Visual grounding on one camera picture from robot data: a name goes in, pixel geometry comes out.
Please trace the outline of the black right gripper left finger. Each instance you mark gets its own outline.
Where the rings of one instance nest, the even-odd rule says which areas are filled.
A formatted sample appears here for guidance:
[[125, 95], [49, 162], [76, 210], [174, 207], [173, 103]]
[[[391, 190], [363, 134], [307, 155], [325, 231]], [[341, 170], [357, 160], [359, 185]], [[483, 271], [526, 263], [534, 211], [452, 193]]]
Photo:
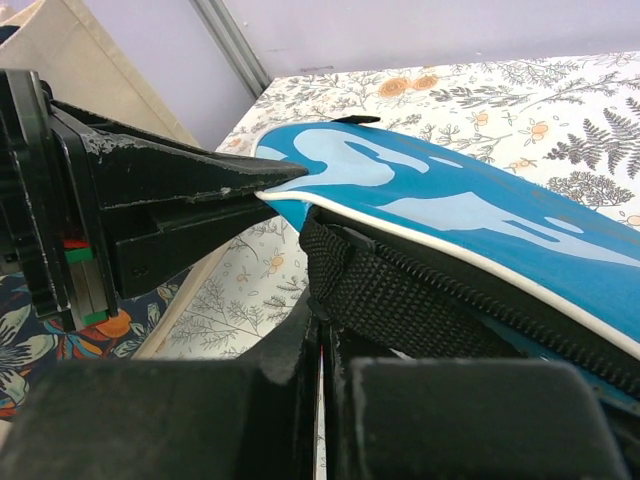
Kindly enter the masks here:
[[319, 325], [305, 299], [223, 360], [69, 361], [1, 451], [5, 479], [310, 479]]

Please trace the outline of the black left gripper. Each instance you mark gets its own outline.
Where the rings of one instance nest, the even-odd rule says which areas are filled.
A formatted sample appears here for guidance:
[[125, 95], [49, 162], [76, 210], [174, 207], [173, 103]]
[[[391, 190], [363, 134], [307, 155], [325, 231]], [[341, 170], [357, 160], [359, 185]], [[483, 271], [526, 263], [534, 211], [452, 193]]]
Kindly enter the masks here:
[[112, 272], [129, 299], [275, 217], [253, 194], [307, 173], [52, 104], [36, 72], [1, 72], [1, 271], [22, 274], [36, 316], [66, 331], [117, 313], [95, 192], [101, 209], [118, 209]]

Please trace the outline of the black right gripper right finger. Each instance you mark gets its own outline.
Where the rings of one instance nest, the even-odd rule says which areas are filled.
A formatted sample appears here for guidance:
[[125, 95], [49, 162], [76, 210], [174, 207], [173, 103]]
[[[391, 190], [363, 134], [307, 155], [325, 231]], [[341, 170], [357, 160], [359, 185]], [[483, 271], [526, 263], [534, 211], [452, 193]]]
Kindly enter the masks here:
[[331, 479], [626, 479], [622, 416], [544, 360], [403, 359], [322, 331]]

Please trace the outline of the blue badminton racket cover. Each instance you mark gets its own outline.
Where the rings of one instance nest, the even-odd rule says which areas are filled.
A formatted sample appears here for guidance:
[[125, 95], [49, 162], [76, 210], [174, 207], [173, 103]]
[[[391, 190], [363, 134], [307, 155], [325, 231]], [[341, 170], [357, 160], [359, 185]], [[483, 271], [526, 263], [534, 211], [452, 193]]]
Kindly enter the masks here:
[[638, 411], [636, 230], [379, 128], [288, 124], [253, 153], [306, 169], [260, 198], [298, 231], [327, 320], [411, 357], [561, 360]]

